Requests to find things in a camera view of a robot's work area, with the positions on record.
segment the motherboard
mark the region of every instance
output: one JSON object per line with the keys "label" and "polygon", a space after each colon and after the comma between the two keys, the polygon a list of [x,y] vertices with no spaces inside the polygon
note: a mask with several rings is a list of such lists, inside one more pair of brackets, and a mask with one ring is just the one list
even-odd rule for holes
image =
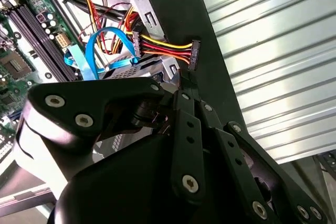
{"label": "motherboard", "polygon": [[80,80],[64,63],[76,43],[50,0],[2,0],[0,13],[0,162],[8,155],[28,90]]}

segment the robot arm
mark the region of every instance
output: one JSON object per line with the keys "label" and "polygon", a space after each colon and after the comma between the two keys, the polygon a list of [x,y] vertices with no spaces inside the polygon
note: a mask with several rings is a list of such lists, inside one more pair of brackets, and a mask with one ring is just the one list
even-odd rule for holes
{"label": "robot arm", "polygon": [[[58,199],[55,223],[327,223],[244,126],[221,124],[192,76],[181,70],[174,94],[149,78],[30,90],[15,150]],[[141,127],[153,134],[93,164],[96,141]]]}

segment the ram slot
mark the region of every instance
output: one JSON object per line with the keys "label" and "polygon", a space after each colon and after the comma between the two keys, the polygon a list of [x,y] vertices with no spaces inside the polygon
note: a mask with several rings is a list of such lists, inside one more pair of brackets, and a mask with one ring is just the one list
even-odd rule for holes
{"label": "ram slot", "polygon": [[54,44],[54,42],[49,38],[49,36],[45,33],[43,28],[41,27],[40,23],[37,21],[36,17],[31,13],[27,6],[22,6],[20,11],[23,13],[23,17],[29,17],[29,24],[32,24],[32,27],[37,28],[37,36],[40,36],[41,40],[45,41],[45,46],[47,47],[48,51],[53,52],[53,59],[57,62],[59,68],[67,75],[68,78],[75,80],[76,77],[74,75],[73,70],[64,63],[64,56],[60,52],[60,49]]}
{"label": "ram slot", "polygon": [[17,26],[23,36],[29,41],[31,47],[34,48],[36,54],[40,56],[56,80],[59,82],[67,81],[62,73],[56,68],[53,61],[49,58],[48,53],[46,53],[41,44],[35,39],[35,36],[30,32],[29,28],[22,22],[21,18],[16,13],[10,13],[9,18]]}
{"label": "ram slot", "polygon": [[60,49],[45,33],[26,5],[12,9],[9,17],[59,82],[76,80],[74,71],[64,63]]}

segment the silver screw head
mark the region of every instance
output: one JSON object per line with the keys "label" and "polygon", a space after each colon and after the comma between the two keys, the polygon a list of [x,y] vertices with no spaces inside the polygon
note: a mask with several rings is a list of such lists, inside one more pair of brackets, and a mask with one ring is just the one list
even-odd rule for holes
{"label": "silver screw head", "polygon": [[187,99],[187,100],[189,100],[190,98],[189,98],[189,96],[187,95],[187,94],[182,94],[182,97],[184,98],[184,99]]}
{"label": "silver screw head", "polygon": [[156,91],[159,90],[159,87],[156,86],[156,85],[154,85],[154,84],[151,85],[151,88],[154,89],[154,90],[156,90]]}
{"label": "silver screw head", "polygon": [[58,95],[54,95],[54,94],[48,95],[45,98],[45,102],[48,106],[54,107],[54,108],[60,108],[65,105],[65,100],[62,97]]}
{"label": "silver screw head", "polygon": [[300,214],[305,218],[305,219],[309,219],[309,214],[307,213],[307,211],[301,207],[300,205],[298,205],[298,210],[300,212]]}
{"label": "silver screw head", "polygon": [[257,201],[253,201],[252,203],[252,207],[254,212],[263,220],[267,219],[267,212],[266,209],[264,208],[264,206]]}
{"label": "silver screw head", "polygon": [[241,132],[241,128],[238,125],[233,125],[233,128],[235,129],[236,132]]}
{"label": "silver screw head", "polygon": [[210,107],[210,105],[206,104],[204,105],[204,107],[207,111],[212,111],[212,108]]}
{"label": "silver screw head", "polygon": [[79,114],[78,116],[76,116],[75,121],[78,126],[82,126],[85,128],[91,127],[93,125],[92,117],[90,117],[89,115],[85,115],[85,114]]}
{"label": "silver screw head", "polygon": [[190,175],[184,175],[182,178],[183,186],[192,194],[198,191],[198,183],[196,179]]}
{"label": "silver screw head", "polygon": [[313,214],[318,218],[319,220],[322,220],[322,215],[315,207],[310,207],[310,210],[313,212]]}

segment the corrugated metal surface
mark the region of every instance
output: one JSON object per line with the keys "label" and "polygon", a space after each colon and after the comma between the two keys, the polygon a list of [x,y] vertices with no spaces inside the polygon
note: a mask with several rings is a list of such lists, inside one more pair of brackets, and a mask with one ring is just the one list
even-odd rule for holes
{"label": "corrugated metal surface", "polygon": [[336,0],[204,2],[258,143],[279,163],[335,149]]}

